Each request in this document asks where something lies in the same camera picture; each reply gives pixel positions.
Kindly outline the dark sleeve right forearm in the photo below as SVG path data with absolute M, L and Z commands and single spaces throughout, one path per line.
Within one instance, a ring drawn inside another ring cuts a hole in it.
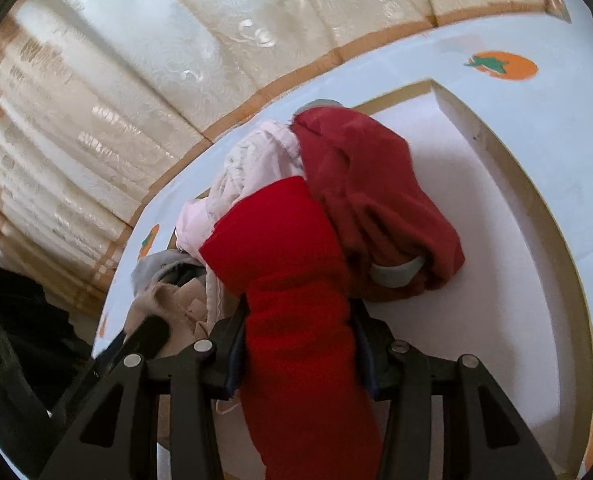
M 42 285 L 0 267 L 0 448 L 27 476 L 60 440 L 50 414 L 90 353 Z

